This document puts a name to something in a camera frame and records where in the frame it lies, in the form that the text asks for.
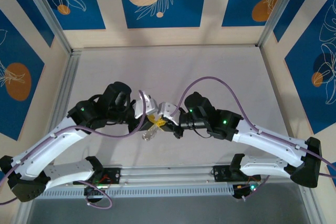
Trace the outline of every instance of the cable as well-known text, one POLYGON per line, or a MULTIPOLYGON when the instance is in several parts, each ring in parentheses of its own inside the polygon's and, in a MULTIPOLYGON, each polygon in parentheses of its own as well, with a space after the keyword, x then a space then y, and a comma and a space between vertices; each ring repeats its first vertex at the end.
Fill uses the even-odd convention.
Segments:
MULTIPOLYGON (((108 177, 107 174, 105 174, 105 175, 104 175, 104 176, 103 176, 97 183, 95 183, 95 184, 92 183, 92 184, 98 187, 99 184, 100 184, 101 182, 103 182, 105 179, 109 179, 109 180, 110 180, 110 184, 109 184, 109 186, 107 187, 107 189, 109 189, 113 182, 112 182, 112 180, 108 177)), ((85 198, 85 200, 86 200, 87 202, 91 203, 90 200, 89 200, 89 196, 90 196, 93 192, 95 192, 95 191, 97 191, 97 190, 96 190, 95 188, 93 188, 92 191, 90 191, 89 193, 87 193, 86 198, 85 198)))
POLYGON ((9 200, 9 201, 6 201, 6 202, 2 202, 2 203, 0 203, 0 206, 4 206, 4 205, 6 205, 6 204, 9 204, 9 203, 12 203, 13 201, 15 201, 15 200, 17 200, 17 198, 15 197, 15 198, 13 198, 13 199, 11 199, 11 200, 9 200))
POLYGON ((88 197, 86 197, 85 201, 87 202, 88 206, 91 206, 91 207, 94 207, 94 208, 98 208, 98 209, 104 209, 104 210, 110 209, 112 207, 113 203, 112 203, 111 197, 108 196, 103 190, 100 190, 97 186, 95 186, 95 185, 93 185, 93 184, 91 184, 89 182, 83 181, 83 180, 79 180, 78 182, 94 188, 95 190, 97 190, 98 192, 100 192, 101 194, 103 194, 105 197, 107 197, 107 200, 110 202, 109 206, 107 206, 107 207, 100 207, 100 206, 94 205, 91 202, 89 202, 88 197))
MULTIPOLYGON (((180 108, 180 106, 181 106, 181 104, 182 104, 182 102, 183 102, 183 100, 184 100, 184 97, 186 96, 186 94, 187 94, 187 92, 189 91, 189 89, 190 89, 193 85, 195 85, 196 83, 198 83, 198 82, 200 82, 200 81, 202 81, 202 80, 206 80, 206 79, 218 81, 218 82, 220 82, 221 84, 223 84, 223 85, 230 91, 230 93, 231 93, 231 95, 233 96, 233 98, 235 99, 235 101, 236 101, 236 103, 237 103, 237 105, 238 105, 240 111, 242 112, 243 117, 244 117, 244 119, 246 120, 247 124, 251 127, 251 129, 253 129, 253 130, 256 131, 257 133, 259 133, 259 129, 257 129, 257 128, 251 123, 251 121, 249 120, 249 118, 247 117, 247 115, 246 115, 246 113, 245 113, 245 111, 244 111, 244 109, 243 109, 241 103, 239 102, 238 97, 236 96, 235 92, 230 88, 230 86, 229 86, 226 82, 222 81, 221 79, 219 79, 219 78, 217 78, 217 77, 213 77, 213 76, 205 76, 205 77, 201 77, 201 78, 199 78, 199 79, 193 81, 193 82, 192 82, 192 83, 185 89, 185 91, 183 92, 183 94, 182 94, 182 96, 181 96, 181 99, 180 99, 180 101, 178 102, 178 104, 177 104, 177 106, 176 106, 176 109, 175 109, 175 111, 171 114, 171 116, 173 116, 174 114, 177 113, 177 111, 178 111, 178 109, 180 108)), ((271 138, 271 139, 273 139, 273 140, 280 141, 280 142, 282 142, 282 143, 288 144, 288 145, 290 145, 290 146, 296 147, 296 144, 294 144, 294 143, 292 143, 292 142, 290 142, 290 141, 288 141, 288 140, 282 139, 282 138, 280 138, 280 137, 273 136, 272 134, 269 134, 269 133, 266 133, 266 132, 261 132, 261 135, 266 136, 266 137, 269 137, 269 138, 271 138)), ((328 160, 326 160, 326 159, 323 158, 322 156, 320 156, 320 155, 318 155, 318 154, 316 154, 316 153, 314 153, 314 152, 312 152, 312 151, 310 151, 310 150, 308 150, 308 149, 306 149, 306 148, 304 148, 304 147, 301 147, 301 146, 299 147, 299 149, 302 150, 302 151, 304 151, 304 152, 306 152, 306 153, 308 153, 308 154, 310 154, 310 155, 312 155, 312 156, 314 156, 314 157, 316 157, 316 158, 318 158, 318 159, 320 159, 321 161, 323 161, 324 163, 326 163, 327 165, 329 165, 333 170, 336 171, 336 166, 334 166, 332 163, 330 163, 328 160)))
POLYGON ((95 94, 94 96, 92 96, 91 98, 89 98, 90 102, 93 102, 95 99, 101 97, 101 94, 95 94))
POLYGON ((196 129, 194 129, 194 132, 195 132, 197 135, 199 135, 200 137, 202 137, 202 138, 210 138, 210 137, 211 137, 211 136, 202 136, 202 135, 200 135, 199 132, 198 132, 196 129))
POLYGON ((329 174, 325 174, 325 173, 319 173, 319 175, 324 176, 324 177, 328 177, 328 178, 336 179, 336 176, 334 176, 334 175, 329 175, 329 174))
MULTIPOLYGON (((97 135, 100 135, 100 136, 105 136, 105 137, 110 137, 110 138, 125 138, 125 137, 128 137, 128 136, 132 136, 132 135, 134 135, 140 129, 140 127, 142 126, 142 124, 143 124, 143 122, 145 120, 145 117, 146 117, 146 101, 145 101, 145 97, 144 97, 143 92, 141 90, 139 90, 139 94, 140 94, 141 99, 142 99, 143 112, 142 112, 142 116, 141 116, 139 125, 132 132, 130 132, 130 133, 126 134, 126 135, 123 135, 123 136, 114 136, 114 135, 104 134, 104 133, 95 131, 93 129, 90 129, 90 128, 87 128, 87 127, 84 127, 84 126, 74 125, 74 126, 66 127, 64 129, 56 132, 55 136, 58 137, 58 136, 60 136, 60 135, 62 135, 64 133, 67 133, 69 130, 73 130, 73 129, 88 131, 88 132, 91 132, 91 133, 94 133, 94 134, 97 134, 97 135)), ((30 156, 32 156, 34 153, 36 153, 38 150, 40 150, 42 147, 44 147, 50 141, 54 140, 55 136, 50 136, 50 137, 46 138, 43 142, 39 143, 35 148, 33 148, 29 153, 27 153, 20 160, 20 164, 14 165, 12 167, 12 169, 10 169, 8 171, 8 173, 6 173, 5 176, 0 180, 0 187, 5 182, 5 179, 7 179, 10 176, 10 174, 12 174, 25 160, 27 160, 30 156)), ((7 201, 7 202, 3 202, 3 203, 0 202, 0 205, 9 204, 9 203, 11 203, 13 201, 14 201, 14 199, 12 199, 10 201, 7 201)))

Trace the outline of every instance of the metal frame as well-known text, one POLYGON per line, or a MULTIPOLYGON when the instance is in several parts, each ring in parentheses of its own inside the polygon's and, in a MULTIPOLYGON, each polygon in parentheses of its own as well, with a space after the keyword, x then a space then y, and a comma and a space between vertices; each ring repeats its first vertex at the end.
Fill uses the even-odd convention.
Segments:
MULTIPOLYGON (((68 60, 67 67, 61 81, 61 87, 58 91, 58 97, 56 101, 56 105, 54 108, 54 114, 49 123, 49 128, 46 133, 50 132, 50 130, 54 129, 56 125, 64 118, 67 107, 70 99, 70 94, 72 90, 72 85, 75 80, 78 63, 79 63, 80 52, 76 52, 71 55, 68 60)), ((29 201, 26 203, 19 203, 17 214, 12 218, 11 224, 21 224, 27 223, 29 212, 33 201, 29 201)))
POLYGON ((305 204, 309 220, 313 224, 326 224, 322 209, 315 200, 315 193, 311 188, 299 186, 303 203, 305 204))
POLYGON ((275 4, 268 20, 266 21, 266 24, 264 26, 264 30, 262 31, 260 38, 258 40, 258 47, 262 48, 264 44, 266 43, 268 37, 273 32, 273 29, 275 28, 276 24, 278 23, 280 17, 282 16, 288 2, 290 0, 278 0, 275 4))
POLYGON ((63 29, 59 24, 53 10, 51 10, 47 0, 33 0, 38 10, 42 14, 43 18, 49 25, 51 31, 55 34, 55 36, 59 39, 63 49, 71 55, 72 49, 68 39, 63 33, 63 29))

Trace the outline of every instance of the white panel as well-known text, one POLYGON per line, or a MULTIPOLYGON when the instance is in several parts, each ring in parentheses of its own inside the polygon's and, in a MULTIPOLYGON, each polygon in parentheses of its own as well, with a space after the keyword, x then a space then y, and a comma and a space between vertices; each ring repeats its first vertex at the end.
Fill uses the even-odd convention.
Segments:
POLYGON ((212 28, 144 28, 117 30, 65 30, 74 48, 256 44, 263 26, 212 28))
POLYGON ((43 171, 50 177, 45 190, 77 180, 85 181, 94 174, 91 163, 86 159, 71 164, 48 165, 43 171))
MULTIPOLYGON (((268 133, 285 141, 289 141, 297 146, 308 148, 308 146, 304 144, 304 140, 284 137, 263 127, 259 127, 258 125, 256 125, 256 128, 263 133, 268 133)), ((237 130, 239 132, 238 134, 234 135, 232 141, 242 144, 248 144, 254 146, 255 148, 264 150, 265 152, 282 158, 294 167, 299 167, 303 163, 301 158, 306 156, 306 153, 303 150, 297 150, 296 146, 289 146, 288 144, 264 136, 262 133, 256 133, 250 128, 246 120, 242 120, 238 123, 237 130)))
POLYGON ((240 162, 240 170, 247 176, 263 174, 289 178, 290 175, 284 170, 287 165, 287 162, 277 157, 254 158, 245 156, 240 162))
MULTIPOLYGON (((122 81, 138 99, 142 89, 156 99, 177 104, 185 88, 203 76, 216 76, 229 83, 246 113, 256 124, 280 134, 286 129, 272 90, 259 48, 224 46, 115 48, 87 50, 82 53, 69 101, 69 109, 78 101, 103 93, 108 84, 122 81)), ((239 109, 231 94, 220 83, 205 80, 189 92, 199 92, 219 109, 239 109)), ((107 126, 104 133, 123 135, 126 125, 107 126)), ((203 139, 185 131, 176 139, 159 131, 145 142, 137 133, 122 140, 90 135, 68 148, 57 164, 76 162, 95 155, 103 165, 178 165, 231 162, 235 153, 263 156, 263 152, 243 144, 214 138, 203 139)))

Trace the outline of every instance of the small transparent object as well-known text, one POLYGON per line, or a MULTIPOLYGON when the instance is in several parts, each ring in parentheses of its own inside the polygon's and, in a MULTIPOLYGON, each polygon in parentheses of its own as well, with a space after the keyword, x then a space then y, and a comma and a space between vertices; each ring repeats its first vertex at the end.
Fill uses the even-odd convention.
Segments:
POLYGON ((155 137, 155 135, 157 134, 159 129, 160 128, 156 124, 154 124, 152 127, 149 128, 149 130, 147 130, 142 135, 142 139, 144 139, 145 141, 149 141, 150 139, 153 139, 155 137))

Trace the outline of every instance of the purple cable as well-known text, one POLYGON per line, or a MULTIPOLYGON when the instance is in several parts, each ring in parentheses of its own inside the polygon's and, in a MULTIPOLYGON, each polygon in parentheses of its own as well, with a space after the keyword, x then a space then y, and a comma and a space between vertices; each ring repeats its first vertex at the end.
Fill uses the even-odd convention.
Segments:
MULTIPOLYGON (((84 130, 84 131, 88 131, 88 132, 91 132, 91 133, 95 133, 97 135, 100 135, 100 136, 105 136, 105 137, 110 137, 110 138, 125 138, 125 137, 128 137, 128 136, 132 136, 134 135, 139 129, 140 127, 142 126, 144 120, 145 120, 145 117, 146 117, 146 101, 145 101, 145 97, 143 95, 143 92, 141 90, 139 90, 139 94, 141 96, 141 99, 142 99, 142 106, 143 106, 143 113, 142 113, 142 116, 141 116, 141 119, 140 119, 140 123, 139 125, 130 133, 126 134, 126 135, 123 135, 123 136, 114 136, 114 135, 108 135, 108 134, 104 134, 104 133, 101 133, 101 132, 98 132, 98 131, 95 131, 93 129, 90 129, 90 128, 87 128, 87 127, 84 127, 84 126, 78 126, 78 125, 74 125, 74 126, 69 126, 69 127, 66 127, 58 132, 55 133, 55 136, 59 136, 59 135, 62 135, 63 133, 66 133, 67 131, 69 130, 84 130)), ((23 163, 25 160, 27 160, 30 156, 32 156, 34 153, 36 153, 39 149, 41 149, 42 147, 44 147, 46 144, 48 144, 50 141, 54 140, 55 138, 53 136, 50 136, 48 137, 47 139, 45 139, 43 142, 39 143, 34 149, 32 149, 29 153, 27 153, 20 161, 21 163, 23 163)), ((5 176, 1 179, 0 181, 0 187, 2 186, 2 184, 5 182, 5 179, 7 179, 9 177, 10 174, 12 174, 12 172, 14 172, 18 167, 19 167, 20 164, 16 164, 14 165, 14 167, 12 169, 10 169, 8 171, 8 173, 5 174, 5 176)), ((0 203, 0 206, 1 205, 6 205, 6 204, 9 204, 11 202, 13 202, 15 199, 11 199, 7 202, 3 202, 3 203, 0 203)))
MULTIPOLYGON (((185 89, 185 91, 183 92, 183 94, 182 94, 182 96, 181 96, 181 99, 180 99, 180 101, 178 102, 178 104, 177 104, 177 106, 176 106, 176 109, 175 109, 175 111, 172 113, 171 116, 173 116, 174 114, 177 113, 177 111, 178 111, 178 109, 181 107, 181 104, 182 104, 182 102, 183 102, 183 100, 184 100, 184 97, 186 96, 186 94, 187 94, 187 92, 189 91, 189 89, 190 89, 193 85, 195 85, 196 83, 198 83, 198 82, 200 82, 200 81, 202 81, 202 80, 206 80, 206 79, 209 79, 209 80, 215 80, 215 81, 218 81, 218 82, 220 82, 221 84, 223 84, 223 85, 230 91, 230 93, 232 94, 232 96, 233 96, 233 98, 235 99, 235 101, 236 101, 236 103, 237 103, 237 105, 238 105, 240 111, 242 112, 243 117, 244 117, 244 119, 246 120, 247 124, 251 127, 251 129, 253 129, 253 130, 256 131, 256 132, 259 132, 259 129, 257 129, 257 128, 251 123, 251 121, 249 120, 249 118, 247 117, 247 115, 246 115, 246 113, 245 113, 245 111, 244 111, 244 109, 243 109, 241 103, 239 102, 238 97, 236 96, 235 92, 230 88, 230 86, 229 86, 226 82, 222 81, 221 79, 219 79, 219 78, 217 78, 217 77, 213 77, 213 76, 205 76, 205 77, 201 77, 201 78, 195 80, 194 82, 192 82, 192 83, 185 89)), ((282 138, 277 137, 277 136, 273 136, 273 135, 271 135, 271 134, 269 134, 269 133, 266 133, 266 132, 261 132, 261 135, 266 136, 266 137, 269 137, 269 138, 271 138, 271 139, 273 139, 273 140, 280 141, 280 142, 282 142, 282 143, 288 144, 288 145, 290 145, 290 146, 296 146, 294 143, 292 143, 292 142, 290 142, 290 141, 288 141, 288 140, 282 139, 282 138)), ((300 149, 303 150, 304 152, 306 152, 306 153, 308 153, 308 154, 310 154, 310 155, 312 155, 312 156, 318 158, 319 160, 325 162, 325 163, 326 163, 327 165, 329 165, 333 170, 336 170, 336 166, 334 166, 332 163, 330 163, 328 160, 326 160, 326 159, 323 158, 322 156, 320 156, 320 155, 318 155, 318 154, 316 154, 316 153, 314 153, 314 152, 312 152, 312 151, 310 151, 310 150, 308 150, 308 149, 306 149, 306 148, 304 148, 304 147, 300 147, 300 149)))
POLYGON ((97 190, 98 192, 100 192, 101 194, 103 194, 105 197, 107 197, 107 199, 110 202, 110 205, 108 207, 100 207, 100 206, 92 204, 91 202, 89 202, 88 198, 85 198, 88 206, 91 206, 91 207, 94 207, 94 208, 98 208, 98 209, 104 209, 104 210, 110 209, 112 207, 113 203, 112 203, 111 197, 108 196, 103 190, 100 190, 97 186, 95 186, 95 185, 93 185, 93 184, 91 184, 89 182, 86 182, 86 181, 79 180, 78 182, 94 188, 95 190, 97 190))
POLYGON ((320 176, 328 177, 328 178, 334 178, 336 179, 336 176, 330 175, 330 174, 325 174, 325 173, 319 173, 320 176))

